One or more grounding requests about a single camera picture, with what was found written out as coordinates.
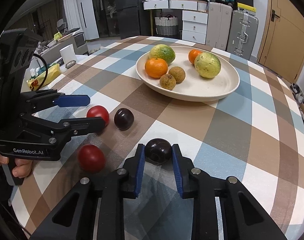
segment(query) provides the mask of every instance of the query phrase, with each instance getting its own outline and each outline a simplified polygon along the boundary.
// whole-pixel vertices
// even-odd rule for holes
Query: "red tomato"
[[[110,121],[110,115],[109,112],[103,106],[93,106],[88,110],[86,114],[86,117],[98,116],[103,118],[103,120],[105,121],[105,126],[107,126]]]
[[[105,166],[105,157],[103,152],[95,145],[86,144],[81,147],[77,153],[77,159],[80,167],[91,173],[100,172]]]

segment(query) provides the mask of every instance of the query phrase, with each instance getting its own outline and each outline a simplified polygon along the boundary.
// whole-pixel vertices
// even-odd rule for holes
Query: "tangerine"
[[[202,51],[199,51],[197,49],[193,49],[189,52],[189,61],[194,65],[194,60],[197,57],[197,55],[201,54]]]
[[[160,78],[168,71],[168,64],[161,58],[150,58],[144,66],[145,72],[153,78]]]

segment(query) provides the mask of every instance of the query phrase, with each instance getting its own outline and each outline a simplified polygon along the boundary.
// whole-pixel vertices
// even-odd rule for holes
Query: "white tissue roll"
[[[70,44],[64,47],[63,49],[60,49],[60,53],[65,64],[70,62],[71,60],[76,61],[76,55],[74,52],[73,44]]]

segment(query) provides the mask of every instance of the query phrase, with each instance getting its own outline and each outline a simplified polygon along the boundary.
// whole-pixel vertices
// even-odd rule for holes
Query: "dining table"
[[[181,101],[157,93],[140,80],[135,67],[139,57],[157,44],[219,55],[237,70],[239,87],[211,102]],[[30,176],[14,186],[10,203],[31,234],[87,176],[77,161],[80,147],[93,144],[102,150],[107,162],[98,175],[105,176],[122,167],[139,143],[163,138],[179,144],[182,155],[210,176],[237,177],[287,239],[299,237],[304,219],[304,123],[289,87],[267,68],[198,43],[137,36],[101,48],[44,89],[85,94],[91,103],[87,107],[55,106],[36,117],[53,122],[86,117],[91,107],[101,105],[108,110],[110,122],[100,135],[72,137],[59,161],[34,161]],[[123,107],[134,114],[128,130],[119,130],[113,122]],[[124,199],[125,239],[191,239],[192,216],[193,200],[181,199],[177,193],[172,163],[155,166],[146,162],[138,198]],[[219,225],[220,239],[222,230]]]

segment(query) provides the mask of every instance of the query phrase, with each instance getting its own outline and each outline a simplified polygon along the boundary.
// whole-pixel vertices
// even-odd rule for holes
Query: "plate rim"
[[[183,94],[183,93],[180,93],[180,92],[168,90],[168,89],[165,89],[165,88],[163,88],[163,87],[158,87],[158,86],[156,86],[156,85],[154,85],[154,84],[151,84],[150,82],[147,82],[145,79],[143,79],[143,77],[140,75],[140,73],[139,73],[139,71],[138,71],[138,61],[139,61],[142,57],[144,57],[146,54],[150,53],[149,51],[146,52],[146,53],[144,53],[141,57],[139,57],[138,60],[137,60],[136,63],[135,63],[135,71],[136,71],[137,75],[139,76],[139,78],[140,78],[143,82],[146,82],[146,83],[148,83],[149,85],[151,85],[151,86],[153,86],[153,87],[155,87],[155,88],[157,88],[157,89],[161,89],[161,90],[163,90],[163,91],[171,92],[171,93],[174,93],[174,94],[180,95],[180,96],[187,96],[187,97],[193,97],[193,98],[215,98],[215,97],[225,97],[225,96],[227,96],[227,95],[233,93],[233,92],[234,92],[235,90],[237,90],[237,88],[239,87],[239,85],[240,85],[240,76],[239,76],[238,71],[235,69],[235,67],[234,67],[230,62],[228,62],[228,61],[225,60],[224,58],[222,58],[222,57],[220,57],[220,56],[214,54],[214,53],[211,52],[211,51],[205,50],[205,49],[193,48],[193,47],[188,47],[188,46],[170,46],[170,47],[171,47],[171,48],[180,47],[180,48],[197,49],[197,50],[209,52],[209,53],[211,53],[211,54],[213,54],[213,55],[215,55],[215,56],[221,58],[222,60],[224,60],[225,62],[227,62],[228,64],[230,64],[231,67],[232,67],[232,68],[234,69],[234,71],[236,72],[236,74],[237,74],[237,76],[238,76],[238,84],[236,85],[236,87],[235,87],[234,89],[232,89],[232,90],[230,90],[230,91],[228,91],[228,92],[226,92],[226,93],[224,93],[224,94],[215,95],[215,96],[196,96],[196,95],[187,95],[187,94]]]

